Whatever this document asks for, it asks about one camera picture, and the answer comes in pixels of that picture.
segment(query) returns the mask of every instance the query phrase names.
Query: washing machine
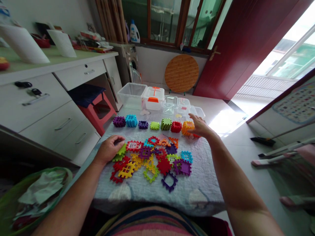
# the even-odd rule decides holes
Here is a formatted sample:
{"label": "washing machine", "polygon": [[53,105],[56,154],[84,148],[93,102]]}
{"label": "washing machine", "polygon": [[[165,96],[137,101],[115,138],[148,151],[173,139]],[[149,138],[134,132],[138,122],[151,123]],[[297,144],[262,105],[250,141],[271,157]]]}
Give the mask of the washing machine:
{"label": "washing machine", "polygon": [[136,46],[134,44],[118,43],[109,43],[109,45],[113,46],[113,51],[119,54],[115,58],[122,86],[129,82],[141,84]]}

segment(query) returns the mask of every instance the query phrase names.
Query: clothes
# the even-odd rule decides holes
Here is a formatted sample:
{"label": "clothes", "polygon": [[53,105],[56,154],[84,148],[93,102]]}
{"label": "clothes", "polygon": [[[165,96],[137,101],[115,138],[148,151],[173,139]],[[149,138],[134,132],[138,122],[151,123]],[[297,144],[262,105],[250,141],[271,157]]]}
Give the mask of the clothes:
{"label": "clothes", "polygon": [[[210,235],[232,236],[228,223],[209,217],[206,231]],[[107,235],[207,235],[184,214],[161,206],[148,206],[119,214],[97,233]]]}

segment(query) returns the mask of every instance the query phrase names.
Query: round wooden board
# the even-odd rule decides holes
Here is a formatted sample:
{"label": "round wooden board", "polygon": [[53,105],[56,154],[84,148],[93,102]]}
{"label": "round wooden board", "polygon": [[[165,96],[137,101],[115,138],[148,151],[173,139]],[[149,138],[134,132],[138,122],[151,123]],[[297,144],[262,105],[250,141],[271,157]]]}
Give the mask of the round wooden board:
{"label": "round wooden board", "polygon": [[196,60],[189,55],[182,54],[174,57],[165,69],[165,82],[174,92],[186,92],[191,89],[199,75]]}

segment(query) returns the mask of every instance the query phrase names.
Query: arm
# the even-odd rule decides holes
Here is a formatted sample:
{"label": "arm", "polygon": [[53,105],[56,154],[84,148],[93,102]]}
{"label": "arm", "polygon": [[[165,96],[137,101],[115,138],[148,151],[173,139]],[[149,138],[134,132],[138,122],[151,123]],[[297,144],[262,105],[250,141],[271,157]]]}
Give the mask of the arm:
{"label": "arm", "polygon": [[219,186],[235,235],[284,235],[221,138],[200,117],[189,114],[210,145]]}
{"label": "arm", "polygon": [[[115,146],[116,140],[122,142]],[[124,145],[124,140],[122,136],[113,135],[102,143],[90,166],[32,235],[79,235],[101,172]]]}

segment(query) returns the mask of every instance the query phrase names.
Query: green basket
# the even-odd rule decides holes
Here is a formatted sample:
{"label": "green basket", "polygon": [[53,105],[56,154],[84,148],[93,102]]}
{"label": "green basket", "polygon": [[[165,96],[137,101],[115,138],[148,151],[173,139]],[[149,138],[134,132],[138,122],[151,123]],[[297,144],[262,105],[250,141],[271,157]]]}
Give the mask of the green basket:
{"label": "green basket", "polygon": [[[24,228],[20,230],[12,230],[11,225],[13,224],[12,219],[15,217],[17,213],[17,208],[19,206],[18,199],[26,192],[29,186],[31,186],[43,172],[52,172],[56,170],[65,170],[68,174],[68,177],[66,179],[66,182],[64,184],[64,187],[62,191],[59,194],[58,199],[56,202],[48,209],[48,211],[40,216],[36,221],[29,224],[28,226],[25,226]],[[27,230],[30,230],[34,227],[36,227],[48,214],[49,212],[56,206],[56,204],[60,200],[60,196],[62,192],[66,189],[67,185],[72,180],[72,172],[63,167],[55,167],[55,168],[49,168],[44,169],[39,172],[30,174],[29,176],[22,179],[21,182],[14,185],[13,188],[11,188],[1,199],[0,199],[0,235],[18,235],[22,232],[25,232]]]}

